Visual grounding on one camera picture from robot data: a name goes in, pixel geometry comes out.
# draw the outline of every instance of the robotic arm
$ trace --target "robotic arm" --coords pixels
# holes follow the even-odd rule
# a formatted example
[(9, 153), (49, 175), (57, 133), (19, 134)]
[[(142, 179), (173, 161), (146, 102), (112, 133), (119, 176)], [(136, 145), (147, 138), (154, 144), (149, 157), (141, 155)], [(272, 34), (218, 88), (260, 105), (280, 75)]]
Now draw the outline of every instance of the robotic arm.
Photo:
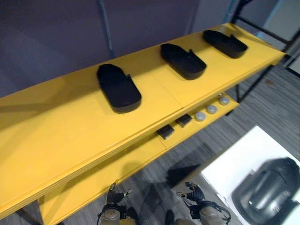
[(129, 189), (125, 193), (116, 193), (114, 189), (116, 188), (116, 183), (113, 183), (106, 196), (106, 203), (102, 211), (98, 214), (97, 225), (101, 218), (100, 225), (119, 225), (121, 219), (126, 219), (127, 209), (126, 206), (120, 206), (118, 203), (122, 201), (124, 197), (132, 192)]
[(177, 192), (176, 195), (183, 199), (196, 202), (197, 205), (189, 207), (192, 219), (200, 219), (203, 225), (228, 225), (231, 220), (230, 212), (215, 202), (207, 201), (203, 191), (198, 185), (186, 182), (190, 193)]

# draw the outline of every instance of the black tray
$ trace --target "black tray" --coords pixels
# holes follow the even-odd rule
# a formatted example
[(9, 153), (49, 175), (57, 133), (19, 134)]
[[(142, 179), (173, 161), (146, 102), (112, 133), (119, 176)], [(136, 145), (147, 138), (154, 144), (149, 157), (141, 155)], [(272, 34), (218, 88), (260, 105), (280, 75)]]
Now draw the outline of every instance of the black tray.
[(206, 68), (206, 64), (193, 53), (192, 49), (186, 52), (178, 45), (161, 45), (161, 56), (187, 80), (200, 77)]
[(221, 52), (235, 59), (241, 57), (248, 48), (233, 34), (228, 37), (218, 31), (206, 30), (203, 32), (203, 38)]
[(299, 176), (299, 167), (291, 158), (269, 160), (239, 184), (232, 201), (252, 225), (280, 225), (299, 204), (293, 201)]
[(113, 64), (99, 66), (99, 84), (112, 109), (116, 113), (127, 113), (141, 104), (142, 96), (131, 77)]

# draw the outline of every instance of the white table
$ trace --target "white table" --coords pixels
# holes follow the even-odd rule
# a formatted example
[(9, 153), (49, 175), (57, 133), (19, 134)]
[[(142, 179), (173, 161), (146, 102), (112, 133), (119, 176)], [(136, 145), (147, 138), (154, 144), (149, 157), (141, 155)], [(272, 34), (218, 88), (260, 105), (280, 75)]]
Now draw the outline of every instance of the white table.
[[(222, 202), (230, 207), (242, 224), (249, 223), (235, 208), (231, 195), (234, 189), (251, 172), (267, 160), (289, 157), (299, 166), (299, 161), (261, 128), (254, 127), (233, 146), (201, 171), (201, 175), (216, 191)], [(300, 201), (300, 191), (294, 196)], [(300, 206), (297, 206), (283, 223), (295, 225), (300, 221)]]

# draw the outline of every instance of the yellow tabletop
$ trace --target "yellow tabletop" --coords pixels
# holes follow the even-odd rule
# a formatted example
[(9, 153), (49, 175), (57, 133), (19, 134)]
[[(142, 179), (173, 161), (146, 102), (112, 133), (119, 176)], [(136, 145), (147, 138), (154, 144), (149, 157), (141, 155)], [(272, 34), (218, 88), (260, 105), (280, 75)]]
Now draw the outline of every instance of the yellow tabletop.
[(114, 113), (99, 89), (99, 64), (1, 98), (0, 218), (284, 55), (236, 26), (215, 29), (233, 32), (248, 50), (230, 59), (206, 44), (201, 32), (170, 41), (207, 63), (193, 81), (161, 59), (159, 45), (109, 61), (131, 74), (142, 94), (141, 106), (126, 114)]
[(254, 72), (270, 64), (277, 64), (278, 59), (284, 55), (236, 25), (224, 24), (212, 30), (220, 31), (228, 36), (233, 34), (245, 43), (248, 49), (242, 57), (232, 59), (206, 43), (202, 39), (203, 32), (170, 41), (169, 43), (179, 45), (186, 51), (193, 49), (194, 53), (207, 65), (204, 73), (195, 80), (185, 80), (167, 65), (160, 67), (160, 73), (153, 74), (182, 106), (206, 99), (212, 93), (225, 91)]

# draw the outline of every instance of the wall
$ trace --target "wall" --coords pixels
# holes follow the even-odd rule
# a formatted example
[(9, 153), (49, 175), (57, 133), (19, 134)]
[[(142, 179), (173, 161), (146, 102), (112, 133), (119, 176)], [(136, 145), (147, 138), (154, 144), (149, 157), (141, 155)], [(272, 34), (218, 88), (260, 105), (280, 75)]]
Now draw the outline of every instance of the wall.
[[(300, 0), (280, 0), (264, 28), (276, 33), (286, 40), (290, 40), (300, 27)], [(260, 33), (259, 37), (272, 44), (277, 49), (283, 49), (285, 44)]]
[(0, 1), (0, 96), (108, 58), (94, 0)]
[[(224, 21), (231, 2), (232, 0), (201, 0), (197, 9), (193, 32), (230, 22), (239, 0), (233, 1), (227, 21)], [(243, 8), (240, 15), (259, 26), (263, 26), (277, 2), (278, 0), (252, 0)], [(258, 32), (241, 21), (238, 21), (237, 25), (253, 34)]]
[[(103, 2), (121, 56), (221, 24), (231, 0)], [(262, 25), (276, 2), (243, 14)], [(0, 97), (109, 59), (97, 0), (2, 0), (0, 10)]]

